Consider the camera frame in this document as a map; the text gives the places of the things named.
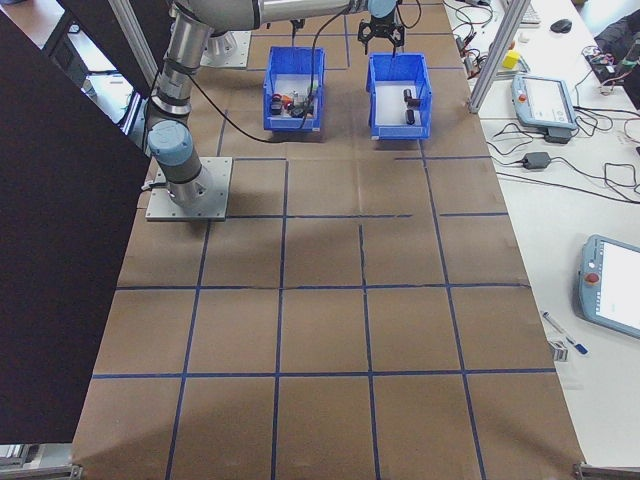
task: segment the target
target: red emergency stop button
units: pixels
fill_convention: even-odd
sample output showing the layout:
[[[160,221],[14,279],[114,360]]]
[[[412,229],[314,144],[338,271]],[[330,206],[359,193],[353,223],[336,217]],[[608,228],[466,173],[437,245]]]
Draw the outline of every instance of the red emergency stop button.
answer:
[[[587,273],[584,276],[584,281],[591,285],[595,285],[600,281],[600,276],[597,273]]]

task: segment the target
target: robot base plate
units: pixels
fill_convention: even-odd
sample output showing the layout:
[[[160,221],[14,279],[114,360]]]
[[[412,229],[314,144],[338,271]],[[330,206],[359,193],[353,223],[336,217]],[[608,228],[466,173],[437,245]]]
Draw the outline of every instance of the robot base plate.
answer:
[[[238,47],[228,56],[212,58],[207,52],[202,55],[200,65],[214,68],[247,68],[249,63],[249,47],[251,46],[251,32],[232,32]]]
[[[201,157],[200,161],[211,173],[213,188],[207,191],[207,194],[197,205],[181,207],[171,200],[165,187],[156,187],[151,191],[151,198],[145,215],[147,221],[213,220],[223,222],[226,219],[233,159],[231,157]],[[157,183],[166,181],[162,171],[158,171],[155,181]]]

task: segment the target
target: touchscreen display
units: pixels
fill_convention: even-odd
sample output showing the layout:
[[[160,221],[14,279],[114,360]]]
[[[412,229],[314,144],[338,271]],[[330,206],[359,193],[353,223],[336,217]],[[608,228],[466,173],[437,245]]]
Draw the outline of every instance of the touchscreen display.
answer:
[[[553,80],[525,78],[531,116],[545,122],[570,122],[565,108],[562,84]]]
[[[640,329],[640,252],[603,242],[600,305],[596,313]]]

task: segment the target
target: blue plastic bin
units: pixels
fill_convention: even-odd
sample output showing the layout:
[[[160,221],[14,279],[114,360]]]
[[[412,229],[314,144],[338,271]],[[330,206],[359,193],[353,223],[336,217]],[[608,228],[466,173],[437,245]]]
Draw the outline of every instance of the blue plastic bin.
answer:
[[[322,126],[322,109],[324,106],[324,60],[323,48],[316,48],[314,53],[314,77],[316,86],[313,116],[308,115],[304,127],[300,128],[302,118],[292,118],[286,115],[271,115],[271,97],[273,94],[288,94],[277,91],[277,85],[282,85],[282,79],[297,82],[297,91],[307,94],[311,82],[311,48],[309,47],[271,47],[269,63],[264,79],[263,116],[264,129],[275,131],[317,132]]]
[[[410,88],[420,98],[416,123],[404,120],[407,110],[402,91]],[[371,138],[415,140],[429,138],[431,132],[431,84],[427,62],[421,53],[373,53],[369,57],[367,92],[371,94],[369,125]]]

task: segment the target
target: black panel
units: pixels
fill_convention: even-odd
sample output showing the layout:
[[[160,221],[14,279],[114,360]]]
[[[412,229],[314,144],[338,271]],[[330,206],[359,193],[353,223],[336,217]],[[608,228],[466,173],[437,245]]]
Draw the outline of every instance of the black panel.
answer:
[[[73,439],[148,159],[0,14],[0,444]]]
[[[82,29],[118,71],[129,80],[133,88],[147,97],[149,86],[109,2],[106,0],[58,0],[58,3],[73,14]],[[131,0],[131,5],[158,66],[162,66],[162,59],[171,39],[171,18],[166,0]]]

